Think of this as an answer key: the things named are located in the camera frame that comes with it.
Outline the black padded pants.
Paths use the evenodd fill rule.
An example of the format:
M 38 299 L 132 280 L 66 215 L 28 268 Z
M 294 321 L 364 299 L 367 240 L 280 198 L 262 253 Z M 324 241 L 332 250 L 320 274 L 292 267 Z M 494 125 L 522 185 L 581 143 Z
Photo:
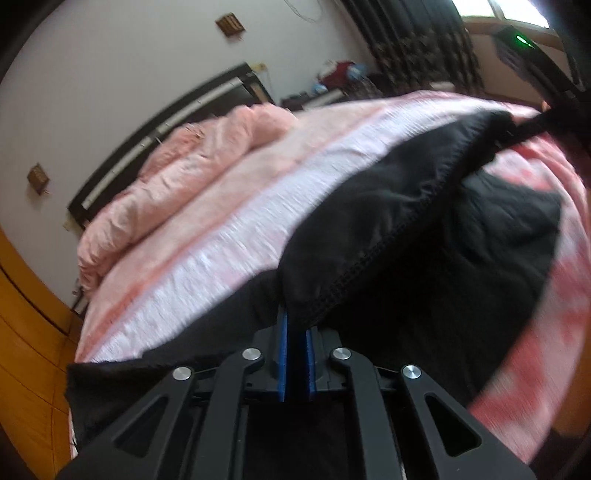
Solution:
M 73 364 L 65 391 L 79 448 L 180 366 L 205 370 L 287 313 L 334 330 L 376 366 L 424 368 L 472 404 L 532 319 L 561 201 L 486 171 L 517 126 L 480 111 L 394 147 L 295 229 L 280 263 L 136 360 Z

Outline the pink patterned bed blanket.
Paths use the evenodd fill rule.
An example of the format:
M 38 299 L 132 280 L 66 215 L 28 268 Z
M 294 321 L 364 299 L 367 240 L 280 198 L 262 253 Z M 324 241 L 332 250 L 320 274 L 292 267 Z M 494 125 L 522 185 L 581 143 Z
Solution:
M 247 153 L 121 255 L 89 298 L 76 361 L 136 358 L 171 339 L 250 276 L 276 267 L 297 223 L 346 177 L 394 145 L 497 107 L 420 91 L 295 113 L 286 136 Z M 563 201 L 540 307 L 474 406 L 480 421 L 530 461 L 559 414 L 589 328 L 588 204 L 566 152 L 545 134 L 498 154 L 489 172 L 555 190 Z

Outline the dark patterned curtain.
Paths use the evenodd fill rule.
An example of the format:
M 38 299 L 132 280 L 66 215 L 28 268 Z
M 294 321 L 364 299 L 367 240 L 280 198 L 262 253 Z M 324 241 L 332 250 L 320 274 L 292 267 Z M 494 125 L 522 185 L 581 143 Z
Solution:
M 453 2 L 352 0 L 342 3 L 379 69 L 379 86 L 402 95 L 450 84 L 481 95 L 484 83 L 464 22 Z

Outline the red clothes pile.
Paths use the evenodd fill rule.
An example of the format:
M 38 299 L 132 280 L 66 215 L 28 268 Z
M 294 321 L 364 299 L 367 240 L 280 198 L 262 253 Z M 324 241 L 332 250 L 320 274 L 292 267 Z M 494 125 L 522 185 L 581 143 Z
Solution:
M 342 88 L 367 76 L 368 68 L 353 61 L 328 60 L 318 71 L 318 83 L 328 89 Z

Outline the pink crumpled duvet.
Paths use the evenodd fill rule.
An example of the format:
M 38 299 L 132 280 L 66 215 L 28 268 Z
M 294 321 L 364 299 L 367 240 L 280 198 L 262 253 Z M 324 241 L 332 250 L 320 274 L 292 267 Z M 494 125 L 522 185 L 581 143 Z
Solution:
M 297 117 L 272 104 L 176 128 L 134 180 L 84 230 L 77 249 L 79 283 L 91 298 L 131 246 L 151 233 L 252 150 L 280 140 Z

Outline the orange wooden wardrobe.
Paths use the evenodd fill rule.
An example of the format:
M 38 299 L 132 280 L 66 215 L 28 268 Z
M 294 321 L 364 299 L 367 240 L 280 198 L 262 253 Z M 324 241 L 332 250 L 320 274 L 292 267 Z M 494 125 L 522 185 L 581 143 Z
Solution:
M 52 479 L 70 460 L 66 367 L 80 319 L 1 236 L 1 433 L 27 472 Z

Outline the dark nightstand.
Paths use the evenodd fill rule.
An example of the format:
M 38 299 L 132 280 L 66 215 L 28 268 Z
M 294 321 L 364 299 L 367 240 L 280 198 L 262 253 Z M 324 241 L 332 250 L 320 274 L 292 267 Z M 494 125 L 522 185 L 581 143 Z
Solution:
M 339 104 L 349 99 L 342 89 L 332 89 L 321 94 L 301 94 L 285 97 L 280 100 L 280 107 L 297 112 L 322 108 L 332 104 Z

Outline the dark wooden headboard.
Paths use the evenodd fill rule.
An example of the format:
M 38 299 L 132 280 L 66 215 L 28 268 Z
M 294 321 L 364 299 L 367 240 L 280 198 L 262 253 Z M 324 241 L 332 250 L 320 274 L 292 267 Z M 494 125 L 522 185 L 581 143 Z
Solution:
M 148 156 L 177 127 L 224 116 L 236 106 L 271 102 L 273 96 L 249 64 L 239 64 L 208 79 L 165 107 L 118 146 L 71 200 L 70 216 L 84 229 L 135 181 Z

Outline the brown wall switch plate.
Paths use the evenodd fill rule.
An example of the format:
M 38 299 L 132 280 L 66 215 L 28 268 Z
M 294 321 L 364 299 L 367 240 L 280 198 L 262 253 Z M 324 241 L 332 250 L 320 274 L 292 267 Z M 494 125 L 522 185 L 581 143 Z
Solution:
M 215 24 L 226 38 L 242 35 L 245 32 L 245 27 L 238 20 L 238 17 L 235 16 L 235 13 L 222 15 L 215 21 Z

